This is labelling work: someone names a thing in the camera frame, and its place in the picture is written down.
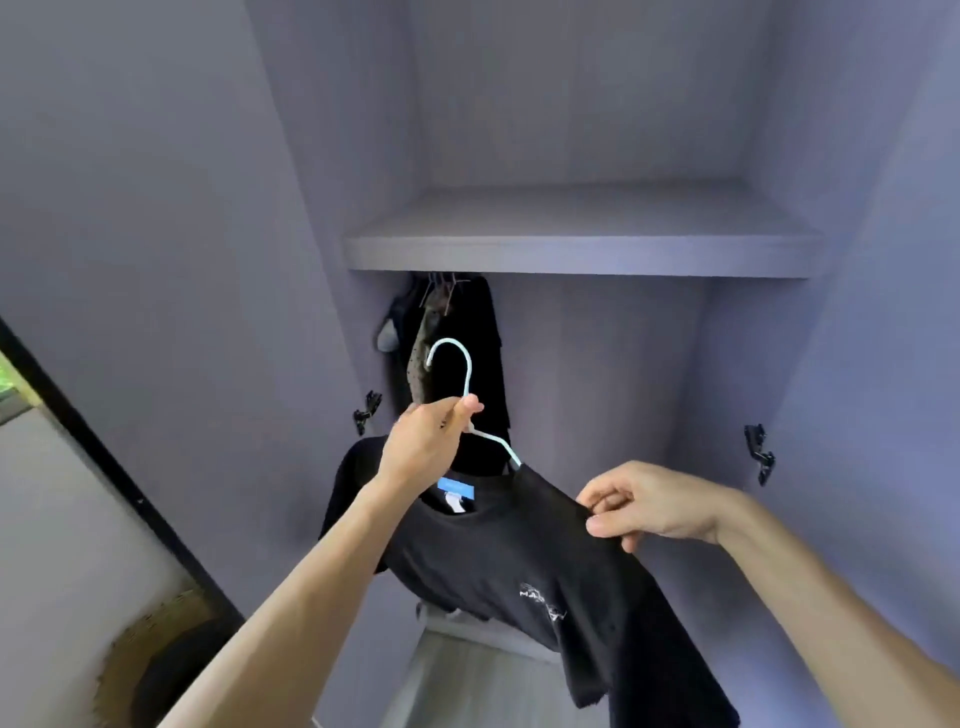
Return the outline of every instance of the black frame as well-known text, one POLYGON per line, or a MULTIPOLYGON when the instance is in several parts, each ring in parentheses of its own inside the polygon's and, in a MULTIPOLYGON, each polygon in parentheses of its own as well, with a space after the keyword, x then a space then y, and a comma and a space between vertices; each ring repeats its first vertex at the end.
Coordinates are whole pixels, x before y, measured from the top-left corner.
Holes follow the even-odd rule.
POLYGON ((34 388, 43 400, 44 406, 50 410, 50 413, 59 421, 60 426, 70 434, 87 457, 100 469, 100 472, 116 492, 130 504, 136 515, 150 527, 150 530, 156 534, 156 537, 160 539, 166 549, 193 577, 194 581, 213 603, 219 615, 235 627, 239 627, 244 621, 240 611, 204 569, 197 557, 180 540, 180 536, 177 535, 173 527, 160 515, 143 491, 137 487, 127 471, 123 469, 123 466, 110 454, 107 447, 86 423, 84 417, 70 404, 53 379, 47 376, 34 356, 3 319, 0 319, 0 351, 10 360, 13 367, 26 379, 27 383, 34 388))

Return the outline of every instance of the clothing tag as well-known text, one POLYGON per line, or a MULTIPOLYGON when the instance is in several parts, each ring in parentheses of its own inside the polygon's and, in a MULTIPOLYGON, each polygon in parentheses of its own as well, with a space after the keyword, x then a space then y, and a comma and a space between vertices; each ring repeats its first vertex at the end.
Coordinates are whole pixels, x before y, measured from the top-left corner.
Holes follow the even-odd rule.
POLYGON ((442 491, 452 493, 454 496, 461 496, 473 500, 473 486, 467 483, 461 483, 459 480, 451 480, 448 477, 442 477, 437 481, 437 487, 442 491))
POLYGON ((446 504, 450 506, 454 513, 466 513, 467 509, 464 508, 464 502, 460 500, 460 496, 454 496, 452 493, 447 493, 446 504))

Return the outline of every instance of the forearm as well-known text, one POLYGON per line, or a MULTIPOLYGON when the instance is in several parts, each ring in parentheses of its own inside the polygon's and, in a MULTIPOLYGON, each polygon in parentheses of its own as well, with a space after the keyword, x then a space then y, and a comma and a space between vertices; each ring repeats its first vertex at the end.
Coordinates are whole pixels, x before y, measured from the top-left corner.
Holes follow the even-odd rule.
POLYGON ((960 683, 891 627, 762 506, 730 492, 720 545, 746 574, 848 728, 960 721, 960 683))
POLYGON ((306 726, 396 525, 377 479, 194 682, 161 728, 306 726))

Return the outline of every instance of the white logo on shirt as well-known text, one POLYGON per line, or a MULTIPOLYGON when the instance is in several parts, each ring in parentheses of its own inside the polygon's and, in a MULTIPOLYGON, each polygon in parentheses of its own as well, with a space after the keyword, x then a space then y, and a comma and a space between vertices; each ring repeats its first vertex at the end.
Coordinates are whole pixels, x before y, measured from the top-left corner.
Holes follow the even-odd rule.
POLYGON ((558 619, 563 619, 566 617, 566 612, 561 612, 554 606, 546 603, 546 599, 543 598, 543 595, 540 593, 540 590, 537 587, 532 587, 526 582, 520 584, 520 596, 526 596, 528 599, 533 599, 538 601, 544 607, 546 607, 546 614, 550 617, 550 621, 557 621, 558 619))

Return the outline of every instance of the person's left hand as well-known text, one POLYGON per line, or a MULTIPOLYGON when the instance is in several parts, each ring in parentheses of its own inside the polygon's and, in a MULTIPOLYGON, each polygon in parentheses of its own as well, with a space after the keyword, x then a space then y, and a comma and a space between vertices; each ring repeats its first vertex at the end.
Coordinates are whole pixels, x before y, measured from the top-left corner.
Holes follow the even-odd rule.
POLYGON ((416 497, 453 462, 470 417, 483 411, 476 395, 411 404, 390 430, 377 477, 416 497))

